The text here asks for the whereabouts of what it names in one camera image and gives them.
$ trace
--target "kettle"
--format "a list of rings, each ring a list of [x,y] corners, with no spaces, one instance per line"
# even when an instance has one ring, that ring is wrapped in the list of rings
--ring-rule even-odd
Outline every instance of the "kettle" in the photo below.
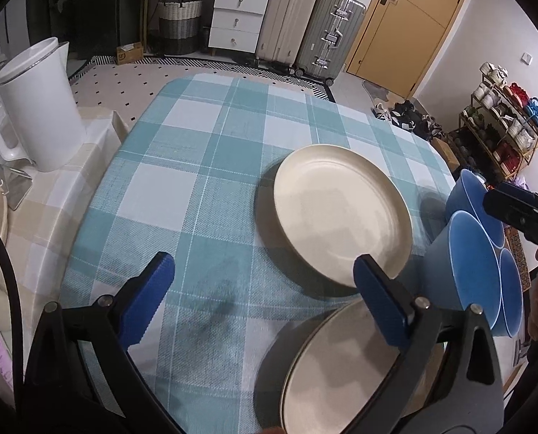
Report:
[[[67,60],[68,43],[50,37],[1,69],[0,104],[18,138],[11,148],[0,132],[3,159],[27,158],[48,172],[68,163],[84,143],[86,127],[65,72]]]

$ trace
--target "wooden door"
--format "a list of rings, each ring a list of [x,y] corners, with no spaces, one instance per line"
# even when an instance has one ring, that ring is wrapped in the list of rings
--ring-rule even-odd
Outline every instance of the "wooden door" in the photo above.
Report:
[[[460,0],[379,0],[349,73],[404,98],[441,43]]]

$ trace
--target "silver suitcase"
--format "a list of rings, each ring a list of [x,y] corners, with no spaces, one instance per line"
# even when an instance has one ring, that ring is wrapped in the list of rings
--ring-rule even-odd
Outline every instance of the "silver suitcase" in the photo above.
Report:
[[[255,55],[293,65],[315,0],[269,0]]]
[[[296,75],[333,85],[364,17],[365,5],[357,0],[317,0],[297,55]]]

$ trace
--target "door frame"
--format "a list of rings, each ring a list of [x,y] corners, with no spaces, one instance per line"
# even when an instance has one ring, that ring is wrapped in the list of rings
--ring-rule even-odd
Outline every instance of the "door frame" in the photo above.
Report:
[[[410,93],[407,95],[407,98],[411,98],[412,95],[415,93],[415,91],[418,89],[418,86],[420,85],[421,81],[423,80],[424,76],[426,76],[427,71],[430,69],[430,66],[432,66],[432,63],[436,59],[436,56],[438,55],[439,51],[441,50],[442,46],[444,45],[445,40],[448,38],[449,32],[452,29],[454,23],[456,22],[456,18],[458,17],[458,14],[460,10],[462,9],[462,5],[464,5],[465,0],[458,1],[458,5],[456,6],[455,11],[453,12],[452,18],[449,21],[448,27],[444,31],[444,35],[440,39],[440,42],[436,46],[436,49],[434,50],[432,56],[426,63],[426,66],[421,71],[421,74],[416,81],[414,87],[411,89]],[[375,8],[377,8],[377,5],[380,3],[380,0],[371,0],[369,3],[369,7],[367,8],[365,12],[365,17],[363,19],[363,23],[361,24],[361,27],[359,28],[359,31],[357,32],[357,36],[355,37],[353,44],[351,46],[351,49],[349,50],[348,56],[345,59],[345,63],[347,66],[347,72],[351,73],[352,75],[359,76],[357,74],[357,71],[359,69],[359,60],[357,56],[357,50],[359,48],[359,45],[361,44],[362,39],[365,36],[365,32],[367,31],[369,27],[369,23],[371,22],[371,18],[374,15]]]

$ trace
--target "kettle lid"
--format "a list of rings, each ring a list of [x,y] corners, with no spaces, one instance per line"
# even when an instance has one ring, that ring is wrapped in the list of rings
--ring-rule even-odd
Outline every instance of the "kettle lid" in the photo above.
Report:
[[[12,58],[0,70],[0,85],[11,80],[58,47],[58,38],[50,37],[27,48]]]

